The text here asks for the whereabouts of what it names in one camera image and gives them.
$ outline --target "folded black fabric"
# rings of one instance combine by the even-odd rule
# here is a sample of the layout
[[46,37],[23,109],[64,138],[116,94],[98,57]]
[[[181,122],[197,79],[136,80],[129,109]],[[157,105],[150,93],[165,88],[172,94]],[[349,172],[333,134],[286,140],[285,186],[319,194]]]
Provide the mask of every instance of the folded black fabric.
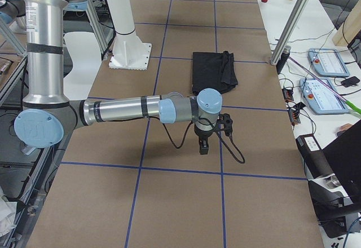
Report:
[[238,85],[233,54],[228,51],[194,52],[192,84],[195,95],[205,88],[216,89],[221,94],[231,91]]

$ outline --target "white label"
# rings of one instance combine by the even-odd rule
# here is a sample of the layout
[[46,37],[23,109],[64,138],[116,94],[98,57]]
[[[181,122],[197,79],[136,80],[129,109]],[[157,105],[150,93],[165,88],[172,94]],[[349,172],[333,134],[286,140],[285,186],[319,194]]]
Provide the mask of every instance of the white label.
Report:
[[38,4],[32,3],[31,6],[26,6],[27,13],[27,31],[38,32]]
[[320,150],[313,137],[305,137],[305,141],[311,151]]

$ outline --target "blue cable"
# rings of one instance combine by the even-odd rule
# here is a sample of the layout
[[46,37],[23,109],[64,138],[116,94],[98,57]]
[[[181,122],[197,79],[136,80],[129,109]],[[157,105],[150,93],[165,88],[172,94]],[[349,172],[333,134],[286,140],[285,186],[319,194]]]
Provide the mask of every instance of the blue cable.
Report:
[[353,227],[357,222],[359,222],[360,220],[361,220],[361,217],[358,217],[358,218],[355,219],[355,220],[353,221],[353,223],[350,225],[349,230],[347,230],[346,238],[345,238],[344,245],[342,246],[342,248],[345,248],[345,247],[346,247],[346,242],[347,242],[347,239],[349,238],[349,234],[350,234],[350,232],[351,232],[352,227]]

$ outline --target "light blue joint cap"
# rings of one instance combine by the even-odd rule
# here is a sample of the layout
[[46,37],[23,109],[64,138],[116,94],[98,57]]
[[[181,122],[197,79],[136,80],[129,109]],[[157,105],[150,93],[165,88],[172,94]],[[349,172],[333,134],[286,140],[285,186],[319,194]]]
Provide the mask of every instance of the light blue joint cap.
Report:
[[60,121],[47,111],[27,109],[15,119],[16,135],[26,145],[36,148],[47,148],[64,136],[64,129]]
[[177,117],[175,106],[170,99],[159,101],[159,119],[162,123],[174,123]]
[[9,23],[11,23],[12,22],[12,18],[9,16],[9,15],[7,15],[6,13],[4,13],[4,12],[0,12],[0,18],[4,21],[4,23],[6,23],[6,24],[9,24]]
[[88,1],[70,3],[67,7],[67,11],[86,11],[88,8]]
[[212,88],[203,89],[197,96],[198,106],[209,114],[218,114],[222,109],[222,95]]

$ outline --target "table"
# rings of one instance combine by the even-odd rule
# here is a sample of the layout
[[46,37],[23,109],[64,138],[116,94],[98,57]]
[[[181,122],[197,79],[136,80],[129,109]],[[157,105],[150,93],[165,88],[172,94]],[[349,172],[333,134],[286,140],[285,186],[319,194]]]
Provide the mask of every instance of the table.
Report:
[[[246,164],[154,119],[73,133],[28,247],[322,247],[257,0],[131,0],[146,71],[103,63],[91,98],[191,94],[193,51],[235,54],[223,95]],[[176,142],[187,123],[169,126]]]
[[[265,28],[267,30],[268,41],[271,45],[271,48],[274,48],[277,43],[276,39],[280,37],[284,25],[286,24],[289,14],[292,11],[296,0],[268,0],[267,3],[262,3],[261,0],[258,0],[259,8],[261,10],[263,22],[265,24]],[[309,48],[312,47],[324,47],[324,48],[336,48],[339,51],[343,51],[341,56],[345,62],[354,61],[350,51],[347,50],[346,47],[336,47],[332,42],[332,37],[336,33],[334,26],[320,4],[319,0],[309,0],[303,14],[297,26],[292,33],[290,41],[294,41],[295,39],[306,39],[306,38],[317,38],[310,39],[306,41],[296,41],[291,42],[290,45],[292,47],[291,57],[293,57],[296,61],[302,64],[305,67],[310,66],[310,62],[307,58],[307,53],[298,54],[296,52],[306,52]],[[282,70],[282,74],[279,75],[280,84],[283,87],[285,84],[287,87],[291,86],[289,82],[285,82],[283,78],[290,79],[295,86],[298,86],[299,79],[304,78],[303,75],[306,75],[299,67],[293,64],[290,60],[288,60],[288,66],[285,65]],[[361,70],[358,67],[357,63],[352,63],[347,65],[352,76],[357,76],[361,78]],[[353,92],[358,87],[344,88],[337,87],[336,89],[339,93],[348,93]],[[301,101],[300,88],[294,89],[294,100],[296,103]],[[359,93],[352,94],[347,97],[351,100],[356,106],[361,106],[361,96]],[[319,142],[320,146],[324,148],[329,143],[331,143],[336,138],[336,132],[338,128],[346,123],[356,123],[360,120],[361,116],[350,112],[348,114],[342,115],[333,115],[333,116],[318,116],[313,113],[309,108],[305,108],[305,111],[308,112],[311,119],[313,119],[317,125],[315,137]],[[310,134],[312,132],[311,122],[305,116],[301,116],[301,124],[296,125],[294,127],[294,137],[297,138],[303,134]],[[317,183],[321,183],[322,179],[315,180]],[[345,196],[347,194],[343,189],[335,189],[333,192],[342,191]],[[323,234],[323,240],[325,247],[330,247],[335,241],[338,240],[329,239],[325,234]],[[359,247],[359,243],[361,241],[361,234],[356,235],[353,234],[347,241],[347,247]]]

